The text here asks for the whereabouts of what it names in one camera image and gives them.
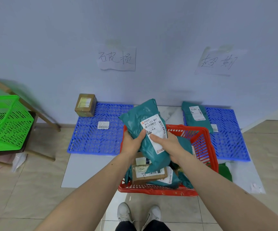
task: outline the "white shoe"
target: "white shoe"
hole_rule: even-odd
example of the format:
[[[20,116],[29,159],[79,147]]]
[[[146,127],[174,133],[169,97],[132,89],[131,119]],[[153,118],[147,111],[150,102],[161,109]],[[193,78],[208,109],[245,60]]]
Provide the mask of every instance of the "white shoe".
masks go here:
[[[141,231],[143,231],[145,229],[145,227],[152,221],[152,220],[157,220],[160,221],[160,208],[157,205],[153,205],[150,210],[149,210],[149,214],[148,217],[141,229]]]
[[[130,221],[133,223],[132,218],[130,216],[130,209],[127,203],[123,202],[118,206],[118,220],[122,221]]]

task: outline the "beige tile floor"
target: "beige tile floor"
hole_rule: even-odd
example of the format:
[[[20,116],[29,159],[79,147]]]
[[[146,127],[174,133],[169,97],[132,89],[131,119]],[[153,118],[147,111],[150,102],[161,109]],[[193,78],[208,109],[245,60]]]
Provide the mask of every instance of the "beige tile floor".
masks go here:
[[[74,190],[61,188],[72,131],[62,129],[58,133],[49,128],[35,129],[31,147],[55,155],[55,162],[28,156],[15,173],[0,169],[0,231],[33,230]],[[278,121],[265,121],[244,133],[244,138],[266,190],[265,195],[255,197],[278,214]],[[126,198],[138,230],[154,203],[160,206],[162,219],[171,230],[221,230],[199,197],[127,194]],[[116,217],[105,214],[96,230],[111,231],[117,224]]]

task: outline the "bright green basket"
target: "bright green basket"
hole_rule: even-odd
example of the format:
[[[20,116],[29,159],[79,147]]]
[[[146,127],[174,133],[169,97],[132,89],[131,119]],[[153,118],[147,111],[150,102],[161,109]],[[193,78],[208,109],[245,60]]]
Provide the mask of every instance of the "bright green basket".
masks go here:
[[[32,124],[19,96],[0,96],[0,151],[21,149]]]

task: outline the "person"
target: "person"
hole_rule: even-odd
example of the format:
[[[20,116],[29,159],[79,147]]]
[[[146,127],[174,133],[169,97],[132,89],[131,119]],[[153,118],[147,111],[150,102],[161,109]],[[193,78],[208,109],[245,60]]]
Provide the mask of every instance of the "person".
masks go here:
[[[66,197],[35,230],[94,231],[133,162],[145,135],[145,130],[142,130],[136,139],[132,139],[126,131],[121,153]],[[185,151],[175,135],[168,132],[168,139],[152,134],[150,137],[163,146],[173,162],[183,168],[222,230],[278,230],[278,216],[274,212]],[[116,231],[136,230],[126,203],[119,205],[117,215],[120,223]],[[152,206],[142,230],[169,230],[161,222],[158,206]]]

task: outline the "red plastic basket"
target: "red plastic basket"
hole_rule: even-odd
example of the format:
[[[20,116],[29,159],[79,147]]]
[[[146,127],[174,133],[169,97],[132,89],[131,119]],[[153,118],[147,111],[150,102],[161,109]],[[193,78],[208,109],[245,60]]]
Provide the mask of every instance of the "red plastic basket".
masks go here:
[[[212,170],[218,172],[218,162],[215,149],[210,140],[208,129],[204,127],[190,127],[184,125],[166,125],[167,131],[176,136],[182,136],[191,141],[195,148],[197,158],[205,163]],[[180,185],[177,189],[171,189],[164,186],[155,185],[132,185],[131,181],[125,184],[123,179],[118,190],[125,193],[143,193],[149,195],[171,195],[171,196],[197,196],[195,189],[189,189]]]

